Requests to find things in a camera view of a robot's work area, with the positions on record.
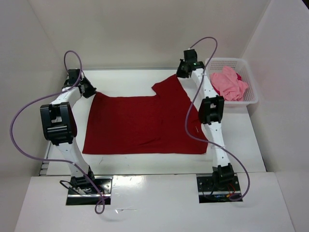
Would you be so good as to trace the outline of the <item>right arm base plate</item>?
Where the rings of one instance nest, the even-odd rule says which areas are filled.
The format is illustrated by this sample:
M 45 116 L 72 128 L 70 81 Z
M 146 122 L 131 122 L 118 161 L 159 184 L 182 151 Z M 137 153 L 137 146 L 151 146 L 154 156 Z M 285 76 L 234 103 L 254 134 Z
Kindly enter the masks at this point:
M 199 203 L 225 203 L 241 196 L 241 190 L 237 175 L 232 181 L 219 185 L 215 184 L 210 174 L 197 175 L 197 189 Z

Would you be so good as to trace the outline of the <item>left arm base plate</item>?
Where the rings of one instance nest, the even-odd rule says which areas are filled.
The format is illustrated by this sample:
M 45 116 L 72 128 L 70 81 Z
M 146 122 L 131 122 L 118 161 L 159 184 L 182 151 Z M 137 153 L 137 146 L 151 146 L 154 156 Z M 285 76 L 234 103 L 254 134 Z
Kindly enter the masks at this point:
M 68 190 L 66 205 L 96 205 L 100 200 L 98 192 L 90 185 L 89 188 L 82 189 L 74 186 L 72 181 L 60 181 L 61 185 Z M 94 183 L 104 196 L 105 204 L 111 204 L 112 176 L 96 176 Z

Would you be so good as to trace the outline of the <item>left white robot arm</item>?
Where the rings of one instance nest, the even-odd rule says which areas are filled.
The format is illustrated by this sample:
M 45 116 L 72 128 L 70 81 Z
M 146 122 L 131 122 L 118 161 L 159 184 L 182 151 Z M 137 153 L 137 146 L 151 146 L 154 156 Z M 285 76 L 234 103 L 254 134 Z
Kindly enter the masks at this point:
M 64 159 L 69 161 L 72 191 L 78 193 L 77 190 L 81 190 L 90 194 L 95 192 L 97 182 L 78 148 L 77 125 L 72 107 L 81 97 L 89 98 L 97 92 L 85 77 L 76 87 L 73 89 L 70 87 L 70 82 L 67 80 L 64 85 L 65 93 L 60 94 L 50 104 L 40 107 L 42 129 L 45 139 L 50 141 L 61 152 Z

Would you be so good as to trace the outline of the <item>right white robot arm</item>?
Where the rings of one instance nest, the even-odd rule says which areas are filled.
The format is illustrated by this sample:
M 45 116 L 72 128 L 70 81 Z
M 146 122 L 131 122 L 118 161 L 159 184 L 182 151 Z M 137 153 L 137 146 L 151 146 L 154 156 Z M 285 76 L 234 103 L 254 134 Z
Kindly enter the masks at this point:
M 225 148 L 222 135 L 222 119 L 224 98 L 214 90 L 201 61 L 180 60 L 177 76 L 180 78 L 191 77 L 199 90 L 202 90 L 202 102 L 198 110 L 198 119 L 204 125 L 210 136 L 209 144 L 213 148 L 212 158 L 212 185 L 217 190 L 223 190 L 234 179 L 234 170 Z

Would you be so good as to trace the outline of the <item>dark red t shirt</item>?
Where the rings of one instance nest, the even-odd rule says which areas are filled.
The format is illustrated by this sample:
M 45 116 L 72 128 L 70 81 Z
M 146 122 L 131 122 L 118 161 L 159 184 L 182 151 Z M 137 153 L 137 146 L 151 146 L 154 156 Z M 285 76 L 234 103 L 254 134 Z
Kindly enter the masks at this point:
M 91 104 L 83 153 L 89 155 L 204 154 L 206 137 L 198 112 L 178 77 L 152 86 L 154 96 L 110 97 Z

